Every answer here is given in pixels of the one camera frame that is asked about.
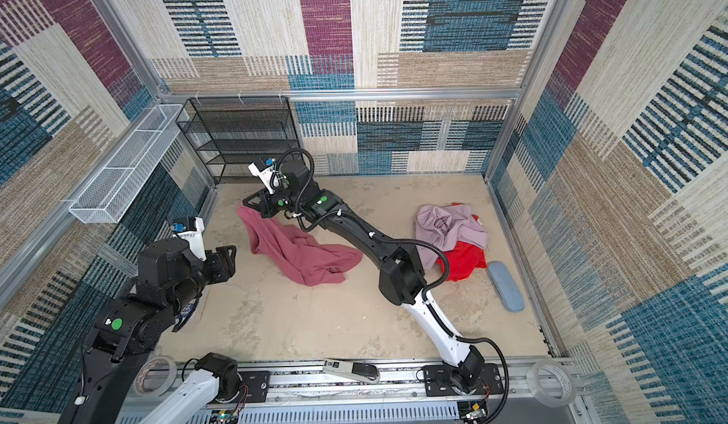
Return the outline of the red cloth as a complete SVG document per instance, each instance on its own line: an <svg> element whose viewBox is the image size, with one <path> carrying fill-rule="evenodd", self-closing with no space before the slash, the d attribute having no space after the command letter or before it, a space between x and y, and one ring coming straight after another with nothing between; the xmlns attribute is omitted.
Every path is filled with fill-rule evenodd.
<svg viewBox="0 0 728 424"><path fill-rule="evenodd" d="M489 236L483 223L471 209L462 203L445 207L448 217L440 222L443 229L442 246L449 262L450 273L447 281L458 282L468 279L476 269L485 269L485 249Z"/></svg>

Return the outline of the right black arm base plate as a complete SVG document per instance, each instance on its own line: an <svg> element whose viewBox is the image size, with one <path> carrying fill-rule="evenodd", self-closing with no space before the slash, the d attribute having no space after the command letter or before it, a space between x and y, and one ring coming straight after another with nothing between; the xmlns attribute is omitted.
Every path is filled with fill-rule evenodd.
<svg viewBox="0 0 728 424"><path fill-rule="evenodd" d="M496 363L486 363L469 392L458 389L451 381L453 368L446 364L427 365L422 368L428 397L502 395L504 377Z"/></svg>

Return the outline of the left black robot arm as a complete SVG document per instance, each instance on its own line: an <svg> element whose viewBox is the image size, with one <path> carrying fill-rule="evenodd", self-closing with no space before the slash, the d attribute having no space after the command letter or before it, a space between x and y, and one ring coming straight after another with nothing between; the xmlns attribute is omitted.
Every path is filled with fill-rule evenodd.
<svg viewBox="0 0 728 424"><path fill-rule="evenodd" d="M171 237L138 256L136 290L108 302L82 344L82 370L62 423L114 423L138 372L163 332L205 287L235 274L233 245L193 253L190 243Z"/></svg>

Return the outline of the maroon cloth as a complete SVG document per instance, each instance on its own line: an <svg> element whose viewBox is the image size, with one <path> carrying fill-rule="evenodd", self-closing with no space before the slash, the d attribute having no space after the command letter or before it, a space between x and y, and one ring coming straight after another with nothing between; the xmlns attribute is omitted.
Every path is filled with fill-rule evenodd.
<svg viewBox="0 0 728 424"><path fill-rule="evenodd" d="M263 218L246 206L236 211L245 223L250 251L271 259L291 281L307 287L339 284L359 265L363 253L339 244L320 244L314 236L277 219Z"/></svg>

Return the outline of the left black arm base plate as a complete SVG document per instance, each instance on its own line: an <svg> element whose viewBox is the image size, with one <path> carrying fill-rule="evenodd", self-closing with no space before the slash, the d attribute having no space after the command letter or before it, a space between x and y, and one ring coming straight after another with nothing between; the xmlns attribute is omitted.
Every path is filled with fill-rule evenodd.
<svg viewBox="0 0 728 424"><path fill-rule="evenodd" d="M218 393L209 405L227 406L263 403L267 400L269 371L229 372L219 380Z"/></svg>

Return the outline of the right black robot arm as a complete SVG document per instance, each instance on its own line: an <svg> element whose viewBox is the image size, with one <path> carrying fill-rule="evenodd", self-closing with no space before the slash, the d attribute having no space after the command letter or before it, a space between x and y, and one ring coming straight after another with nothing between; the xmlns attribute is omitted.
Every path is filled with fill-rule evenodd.
<svg viewBox="0 0 728 424"><path fill-rule="evenodd" d="M508 366L502 350L489 338L466 338L447 319L431 291L449 277L449 263L434 245L411 238L392 238L357 215L335 193L314 181L312 155L292 148L279 158L255 158L248 171L264 188L243 200L263 218L279 213L297 220L299 228L323 228L341 236L368 257L379 270L378 289L395 306L405 308L436 346L447 367L446 384L460 395L482 394L486 361L477 346L487 344L500 366L493 373L492 395L510 392Z"/></svg>

